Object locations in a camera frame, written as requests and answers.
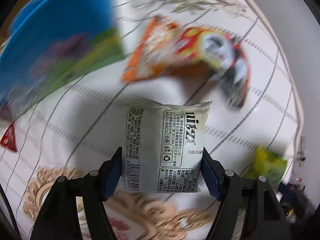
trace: red triangular object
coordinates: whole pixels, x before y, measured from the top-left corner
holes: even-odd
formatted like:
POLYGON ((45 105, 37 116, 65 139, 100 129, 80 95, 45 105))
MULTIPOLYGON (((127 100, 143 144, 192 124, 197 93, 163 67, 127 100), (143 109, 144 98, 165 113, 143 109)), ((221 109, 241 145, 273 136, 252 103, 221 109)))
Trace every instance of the red triangular object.
POLYGON ((13 123, 10 124, 7 130, 5 131, 4 135, 2 136, 2 139, 0 140, 0 144, 8 148, 9 150, 12 150, 13 152, 17 152, 13 123))

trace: white snack packet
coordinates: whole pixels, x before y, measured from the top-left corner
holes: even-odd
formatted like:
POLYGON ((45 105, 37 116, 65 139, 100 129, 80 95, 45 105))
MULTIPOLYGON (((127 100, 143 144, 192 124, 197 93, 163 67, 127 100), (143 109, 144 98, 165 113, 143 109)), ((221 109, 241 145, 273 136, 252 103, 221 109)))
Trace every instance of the white snack packet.
POLYGON ((123 99, 122 177, 132 192, 198 192, 204 125, 211 102, 162 105, 123 99))

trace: screw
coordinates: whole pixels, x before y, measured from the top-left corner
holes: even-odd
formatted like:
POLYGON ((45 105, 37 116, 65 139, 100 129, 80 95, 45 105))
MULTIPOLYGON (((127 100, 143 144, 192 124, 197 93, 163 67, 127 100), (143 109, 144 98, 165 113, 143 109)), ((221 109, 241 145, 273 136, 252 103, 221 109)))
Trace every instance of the screw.
POLYGON ((66 179, 65 176, 60 176, 60 177, 57 178, 57 181, 58 182, 64 182, 65 179, 66 179))
POLYGON ((267 179, 265 176, 259 176, 258 179, 261 181, 261 182, 266 182, 267 179))
POLYGON ((232 170, 226 170, 224 173, 229 177, 232 177, 235 174, 232 170))
POLYGON ((98 174, 99 174, 99 171, 97 171, 97 170, 93 170, 93 171, 90 171, 90 176, 91 177, 95 177, 95 176, 98 176, 98 174))

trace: floral tablecloth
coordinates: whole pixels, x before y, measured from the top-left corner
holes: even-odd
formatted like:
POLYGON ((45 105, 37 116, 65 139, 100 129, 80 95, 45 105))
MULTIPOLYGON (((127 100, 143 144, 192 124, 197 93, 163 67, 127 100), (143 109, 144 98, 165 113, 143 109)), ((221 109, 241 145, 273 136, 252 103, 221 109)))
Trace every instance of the floral tablecloth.
MULTIPOLYGON (((212 101, 205 135, 212 158, 241 174, 253 160, 253 149, 264 145, 288 159, 285 181, 290 176, 303 111, 281 45, 252 0, 115 3, 127 58, 148 19, 159 13, 184 26, 213 27, 238 36, 252 68, 246 103, 240 111, 231 111, 221 91, 205 81, 161 77, 121 83, 127 59, 59 89, 15 123, 18 153, 0 148, 0 183, 24 239, 30 237, 42 202, 58 176, 76 178, 98 169, 122 145, 123 139, 111 127, 116 111, 113 102, 121 93, 174 105, 212 101)), ((198 193, 131 194, 120 185, 104 205, 119 240, 200 240, 206 237, 219 203, 203 182, 199 187, 198 193)), ((84 239, 90 239, 81 199, 78 211, 84 239)), ((243 217, 241 212, 234 239, 240 237, 243 217)))

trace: brand logo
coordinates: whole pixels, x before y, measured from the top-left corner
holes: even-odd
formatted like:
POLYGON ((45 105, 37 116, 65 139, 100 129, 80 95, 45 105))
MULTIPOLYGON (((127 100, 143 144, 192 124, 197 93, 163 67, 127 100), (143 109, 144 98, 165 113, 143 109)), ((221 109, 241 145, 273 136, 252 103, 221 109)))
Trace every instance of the brand logo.
POLYGON ((188 142, 193 142, 195 140, 196 136, 196 124, 199 123, 198 120, 196 120, 195 113, 186 113, 187 123, 186 123, 186 139, 188 139, 188 142))

